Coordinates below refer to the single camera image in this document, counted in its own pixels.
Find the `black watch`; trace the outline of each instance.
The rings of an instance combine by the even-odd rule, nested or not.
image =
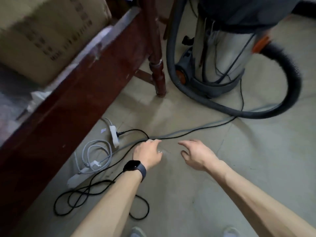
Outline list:
[[[140,163],[139,160],[130,160],[129,162],[126,163],[126,165],[123,168],[123,172],[125,172],[125,171],[133,171],[133,170],[139,170],[140,171],[140,173],[143,176],[143,178],[142,178],[142,181],[143,181],[145,176],[146,176],[146,168],[143,166],[142,163]]]

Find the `white shoe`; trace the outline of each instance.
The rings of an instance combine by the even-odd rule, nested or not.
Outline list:
[[[228,226],[223,231],[223,237],[240,237],[240,234],[235,227]]]
[[[145,232],[140,227],[132,227],[130,237],[146,237]]]

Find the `floor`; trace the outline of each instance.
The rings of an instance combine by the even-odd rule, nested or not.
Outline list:
[[[185,50],[181,39],[184,35],[194,35],[195,24],[196,19],[187,5],[178,34],[176,58]],[[138,194],[150,203],[150,214],[140,222],[129,218],[122,236],[127,236],[135,225],[143,228],[147,236],[220,236],[227,225],[238,228],[242,236],[256,236],[219,185],[206,173],[194,171],[184,163],[180,156],[183,147],[177,142],[191,138],[202,140],[240,175],[316,227],[316,22],[290,16],[274,28],[272,35],[302,72],[300,100],[292,109],[274,118],[236,119],[222,127],[163,141],[159,145],[164,152],[161,163],[148,173],[138,190]],[[166,42],[162,46],[166,63]],[[142,69],[149,71],[147,62]],[[156,97],[153,86],[134,77],[103,116],[109,118],[119,131],[139,128],[149,135],[163,135],[227,117],[178,91],[169,79],[166,66],[165,75],[168,90],[165,98]],[[251,110],[280,102],[286,92],[286,82],[275,63],[254,55],[246,67],[242,88],[245,110]],[[241,107],[238,88],[217,101]],[[89,140],[109,140],[108,131],[100,133],[103,128],[106,128],[105,123],[99,121],[78,147],[77,153]],[[121,137],[121,145],[142,137],[142,133],[126,134]],[[113,161],[124,153],[121,151],[114,155]],[[91,158],[103,156],[104,153],[98,150]],[[131,154],[100,179],[114,178],[129,159]],[[53,203],[60,193],[67,190],[66,182],[76,172],[74,157],[71,156],[25,213],[12,236],[71,235],[102,197],[89,198],[84,206],[66,217],[54,216]],[[67,210],[63,204],[58,206],[60,211]],[[141,216],[144,211],[143,203],[135,200],[131,212]]]

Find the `dark red wooden furniture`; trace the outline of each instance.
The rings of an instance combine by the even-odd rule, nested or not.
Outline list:
[[[16,224],[146,58],[153,72],[147,81],[158,96],[166,94],[155,0],[140,4],[102,39],[106,47],[96,45],[0,148],[0,235]]]

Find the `watch face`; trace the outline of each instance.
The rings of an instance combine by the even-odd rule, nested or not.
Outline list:
[[[126,163],[124,166],[123,171],[132,171],[136,170],[136,168],[139,166],[140,161],[139,160],[130,160],[129,162]]]

